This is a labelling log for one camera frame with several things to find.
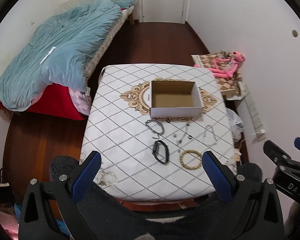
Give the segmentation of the checkered brown side cushion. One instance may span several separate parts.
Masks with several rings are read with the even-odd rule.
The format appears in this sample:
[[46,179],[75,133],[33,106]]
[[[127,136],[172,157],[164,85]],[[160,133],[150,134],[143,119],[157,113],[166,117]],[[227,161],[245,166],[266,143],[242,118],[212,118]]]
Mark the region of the checkered brown side cushion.
[[210,70],[223,96],[241,96],[242,77],[239,72],[245,56],[237,51],[219,51],[205,55],[192,55],[195,67]]

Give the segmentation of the bed with red sheet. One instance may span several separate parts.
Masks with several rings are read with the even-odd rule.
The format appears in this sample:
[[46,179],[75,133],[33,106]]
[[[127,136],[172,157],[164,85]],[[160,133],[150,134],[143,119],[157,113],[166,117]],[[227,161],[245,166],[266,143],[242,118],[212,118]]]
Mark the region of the bed with red sheet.
[[[124,22],[127,19],[131,18],[135,4],[130,9],[124,10],[122,12],[122,16],[120,16],[119,20],[110,29],[105,41],[96,51],[93,58],[86,65],[86,92],[79,92],[77,90],[53,83],[47,86],[43,94],[39,98],[34,100],[32,105],[25,111],[59,116],[73,120],[82,120],[86,115],[88,115],[90,113],[92,105],[90,89],[88,87],[88,80],[93,74],[101,57],[108,49],[116,33],[120,30]],[[4,114],[7,116],[10,116],[12,113],[16,112],[6,109],[1,102],[0,111],[4,112]]]

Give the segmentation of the white plastic bag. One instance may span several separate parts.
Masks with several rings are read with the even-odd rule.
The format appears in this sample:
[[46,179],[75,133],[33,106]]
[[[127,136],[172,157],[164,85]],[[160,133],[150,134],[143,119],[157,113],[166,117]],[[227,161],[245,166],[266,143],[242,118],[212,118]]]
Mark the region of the white plastic bag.
[[234,142],[238,142],[242,138],[241,134],[243,133],[244,128],[243,121],[233,110],[229,108],[226,108],[226,113],[229,120],[232,138]]

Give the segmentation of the patterned white tablecloth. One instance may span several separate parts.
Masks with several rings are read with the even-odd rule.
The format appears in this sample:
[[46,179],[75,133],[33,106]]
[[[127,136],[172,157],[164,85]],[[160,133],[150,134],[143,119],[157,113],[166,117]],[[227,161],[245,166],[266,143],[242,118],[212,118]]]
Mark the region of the patterned white tablecloth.
[[[203,113],[193,120],[152,121],[149,82],[182,80],[196,83]],[[170,160],[162,165],[152,155],[162,140]],[[213,74],[204,68],[172,64],[121,64],[101,72],[85,129],[80,159],[100,152],[94,182],[108,194],[128,202],[169,202],[214,191],[200,165],[211,151],[223,164],[234,164],[234,141],[226,107]]]

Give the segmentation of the pink panther plush toy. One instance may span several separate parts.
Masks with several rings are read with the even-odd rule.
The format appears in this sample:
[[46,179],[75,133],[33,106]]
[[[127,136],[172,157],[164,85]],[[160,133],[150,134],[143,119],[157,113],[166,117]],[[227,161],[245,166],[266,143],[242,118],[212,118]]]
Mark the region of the pink panther plush toy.
[[220,51],[213,54],[192,55],[195,67],[210,70],[215,77],[233,79],[246,57],[234,51],[233,53]]

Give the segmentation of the white door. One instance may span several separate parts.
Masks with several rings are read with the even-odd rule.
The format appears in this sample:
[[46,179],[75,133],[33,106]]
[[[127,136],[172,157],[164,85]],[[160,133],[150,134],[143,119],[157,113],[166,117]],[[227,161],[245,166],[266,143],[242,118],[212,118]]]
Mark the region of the white door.
[[189,0],[140,0],[141,23],[184,24]]

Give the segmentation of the white cardboard box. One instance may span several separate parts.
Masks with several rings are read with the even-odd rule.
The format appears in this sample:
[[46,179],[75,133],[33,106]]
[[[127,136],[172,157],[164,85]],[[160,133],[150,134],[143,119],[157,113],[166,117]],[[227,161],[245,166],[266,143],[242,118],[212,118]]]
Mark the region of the white cardboard box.
[[192,119],[202,115],[202,96],[195,82],[152,80],[149,88],[151,118]]

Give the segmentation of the white power strip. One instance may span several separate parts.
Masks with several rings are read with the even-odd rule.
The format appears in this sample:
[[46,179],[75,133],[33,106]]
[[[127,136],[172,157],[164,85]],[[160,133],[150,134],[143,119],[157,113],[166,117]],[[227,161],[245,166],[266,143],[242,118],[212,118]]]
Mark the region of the white power strip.
[[243,101],[247,107],[254,128],[254,133],[252,134],[252,136],[255,136],[256,140],[258,142],[261,142],[267,137],[266,130],[264,129],[255,101],[247,85],[245,83],[242,83],[241,89],[242,89],[241,94],[243,96]]

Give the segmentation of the black wristband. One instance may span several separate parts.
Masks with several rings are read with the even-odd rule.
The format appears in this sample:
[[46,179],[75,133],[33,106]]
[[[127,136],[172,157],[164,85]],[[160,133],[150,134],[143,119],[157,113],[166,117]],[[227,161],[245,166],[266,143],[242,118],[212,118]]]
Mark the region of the black wristband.
[[152,148],[152,155],[162,165],[167,165],[170,160],[170,152],[168,146],[162,141],[157,140],[154,142]]

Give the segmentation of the teal blue duvet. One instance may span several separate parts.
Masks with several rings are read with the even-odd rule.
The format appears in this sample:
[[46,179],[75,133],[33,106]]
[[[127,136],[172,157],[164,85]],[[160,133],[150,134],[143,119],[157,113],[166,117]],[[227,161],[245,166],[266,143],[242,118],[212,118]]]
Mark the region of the teal blue duvet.
[[48,18],[1,75],[3,106],[23,112],[53,83],[86,92],[86,65],[122,12],[134,4],[95,0]]

